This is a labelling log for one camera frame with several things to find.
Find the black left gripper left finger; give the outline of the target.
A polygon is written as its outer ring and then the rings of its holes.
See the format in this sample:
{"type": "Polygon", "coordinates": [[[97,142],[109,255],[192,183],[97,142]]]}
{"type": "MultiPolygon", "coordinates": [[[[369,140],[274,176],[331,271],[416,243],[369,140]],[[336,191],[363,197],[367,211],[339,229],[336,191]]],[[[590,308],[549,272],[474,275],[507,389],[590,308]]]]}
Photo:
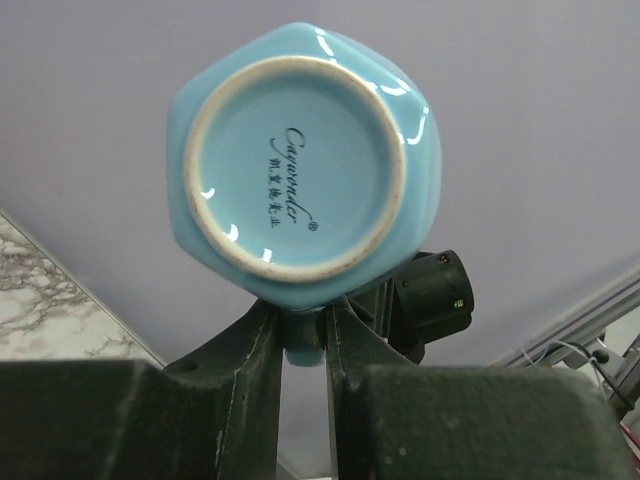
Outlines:
{"type": "Polygon", "coordinates": [[[1,366],[5,479],[272,479],[279,314],[255,303],[190,354],[1,366]]]}

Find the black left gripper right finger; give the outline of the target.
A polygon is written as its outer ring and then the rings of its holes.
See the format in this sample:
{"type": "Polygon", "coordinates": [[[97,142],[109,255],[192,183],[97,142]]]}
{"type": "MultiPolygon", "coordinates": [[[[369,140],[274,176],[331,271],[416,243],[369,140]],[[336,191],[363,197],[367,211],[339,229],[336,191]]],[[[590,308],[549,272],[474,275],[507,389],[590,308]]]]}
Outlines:
{"type": "Polygon", "coordinates": [[[619,423],[567,369],[420,367],[346,302],[326,318],[336,479],[631,479],[619,423]]]}

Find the light blue hexagonal mug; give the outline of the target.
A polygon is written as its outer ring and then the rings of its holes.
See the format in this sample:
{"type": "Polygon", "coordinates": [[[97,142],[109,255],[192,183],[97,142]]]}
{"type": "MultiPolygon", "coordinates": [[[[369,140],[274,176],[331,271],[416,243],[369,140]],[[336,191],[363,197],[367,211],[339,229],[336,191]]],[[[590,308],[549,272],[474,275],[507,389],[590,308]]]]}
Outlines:
{"type": "Polygon", "coordinates": [[[440,202],[433,109],[391,60],[295,22],[189,80],[168,111],[171,228],[191,257],[275,307],[295,364],[331,306],[420,250],[440,202]]]}

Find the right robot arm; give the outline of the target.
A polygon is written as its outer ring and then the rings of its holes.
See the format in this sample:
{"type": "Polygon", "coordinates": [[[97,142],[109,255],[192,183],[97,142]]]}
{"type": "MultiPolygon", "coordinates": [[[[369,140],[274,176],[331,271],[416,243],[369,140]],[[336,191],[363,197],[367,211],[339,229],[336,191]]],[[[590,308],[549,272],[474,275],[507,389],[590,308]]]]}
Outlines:
{"type": "Polygon", "coordinates": [[[416,365],[428,344],[468,328],[475,307],[469,276],[453,250],[418,252],[348,302],[363,323],[416,365]]]}

